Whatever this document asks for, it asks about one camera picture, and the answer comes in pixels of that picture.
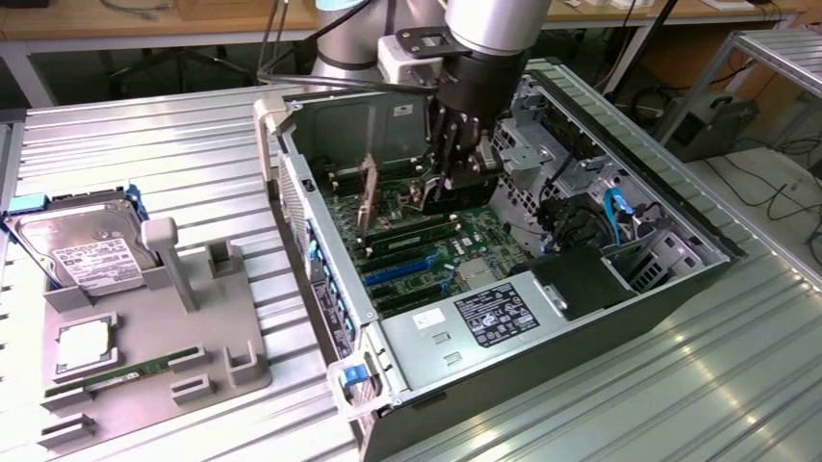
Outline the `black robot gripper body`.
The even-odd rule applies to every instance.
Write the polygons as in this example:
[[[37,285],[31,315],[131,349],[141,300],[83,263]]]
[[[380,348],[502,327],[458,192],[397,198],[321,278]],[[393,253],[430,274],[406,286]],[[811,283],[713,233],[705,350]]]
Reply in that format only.
[[[445,108],[448,115],[466,114],[481,123],[494,123],[509,108],[528,61],[528,52],[510,56],[480,52],[446,56],[433,100],[434,111]]]

